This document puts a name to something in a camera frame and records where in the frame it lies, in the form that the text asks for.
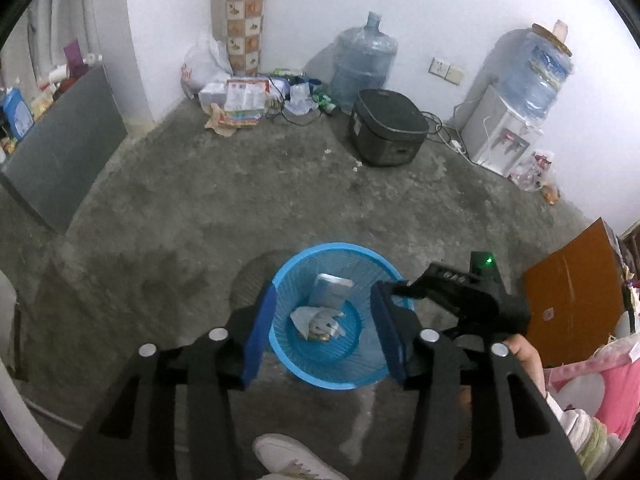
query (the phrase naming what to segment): lid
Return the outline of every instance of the lid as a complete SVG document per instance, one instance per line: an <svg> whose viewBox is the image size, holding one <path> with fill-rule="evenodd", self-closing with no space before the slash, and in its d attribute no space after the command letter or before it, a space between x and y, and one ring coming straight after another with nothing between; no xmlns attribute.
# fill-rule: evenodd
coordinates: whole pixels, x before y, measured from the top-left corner
<svg viewBox="0 0 640 480"><path fill-rule="evenodd" d="M550 30L546 30L545 27L543 27L542 25L538 25L537 23L534 23L533 25L531 25L531 28L537 35L539 35L542 38L545 38L545 40L551 43L554 47L556 47L556 49L558 49L563 54L567 54L567 56L569 57L573 55L571 51L567 48L567 46L562 41L558 40L558 38L556 38Z"/></svg>
<svg viewBox="0 0 640 480"><path fill-rule="evenodd" d="M429 123L408 97L383 89L361 90L356 106L367 126L386 140L421 141L429 133Z"/></svg>

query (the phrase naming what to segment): cloth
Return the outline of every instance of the cloth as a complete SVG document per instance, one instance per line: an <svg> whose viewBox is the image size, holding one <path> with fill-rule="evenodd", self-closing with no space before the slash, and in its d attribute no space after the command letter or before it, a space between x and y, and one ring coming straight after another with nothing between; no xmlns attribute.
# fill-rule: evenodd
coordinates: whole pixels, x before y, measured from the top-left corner
<svg viewBox="0 0 640 480"><path fill-rule="evenodd" d="M563 411L550 394L546 394L546 403L569 438L587 479L596 478L618 452L622 441L616 434L607 434L606 426L584 410Z"/></svg>
<svg viewBox="0 0 640 480"><path fill-rule="evenodd" d="M562 409L581 409L625 440L640 405L640 334L615 340L590 359L545 370Z"/></svg>

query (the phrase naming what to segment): plastic bag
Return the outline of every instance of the plastic bag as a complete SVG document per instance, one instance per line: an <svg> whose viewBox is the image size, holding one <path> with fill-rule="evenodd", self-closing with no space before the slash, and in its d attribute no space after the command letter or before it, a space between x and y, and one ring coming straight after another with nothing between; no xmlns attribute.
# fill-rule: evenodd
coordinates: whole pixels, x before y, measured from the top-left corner
<svg viewBox="0 0 640 480"><path fill-rule="evenodd" d="M207 84L224 82L231 78L231 73L225 44L204 32L184 56L182 89L193 99Z"/></svg>
<svg viewBox="0 0 640 480"><path fill-rule="evenodd" d="M291 95L291 99L289 101L285 101L284 107L292 114L302 116L309 113L311 110L318 108L318 103L313 102L311 99L309 83L293 85L289 89L289 93Z"/></svg>
<svg viewBox="0 0 640 480"><path fill-rule="evenodd" d="M523 191L541 191L545 200L554 205L560 200L560 190L556 185L556 170L552 167L553 152L536 150L533 156L521 163L510 174L511 180Z"/></svg>

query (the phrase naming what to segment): tiled pillar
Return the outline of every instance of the tiled pillar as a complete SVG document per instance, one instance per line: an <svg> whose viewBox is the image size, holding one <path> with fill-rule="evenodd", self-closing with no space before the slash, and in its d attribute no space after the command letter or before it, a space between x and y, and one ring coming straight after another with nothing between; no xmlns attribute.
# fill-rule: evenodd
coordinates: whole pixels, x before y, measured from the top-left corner
<svg viewBox="0 0 640 480"><path fill-rule="evenodd" d="M258 73L263 12L264 0L226 0L226 49L234 75Z"/></svg>

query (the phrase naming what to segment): cardboard box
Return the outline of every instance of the cardboard box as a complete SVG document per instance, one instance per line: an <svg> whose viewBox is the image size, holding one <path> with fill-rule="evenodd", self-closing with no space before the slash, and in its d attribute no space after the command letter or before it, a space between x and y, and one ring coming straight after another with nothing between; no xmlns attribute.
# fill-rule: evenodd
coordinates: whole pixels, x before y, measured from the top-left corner
<svg viewBox="0 0 640 480"><path fill-rule="evenodd" d="M624 312L617 240L600 218L524 273L531 307L527 338L544 366L588 359Z"/></svg>

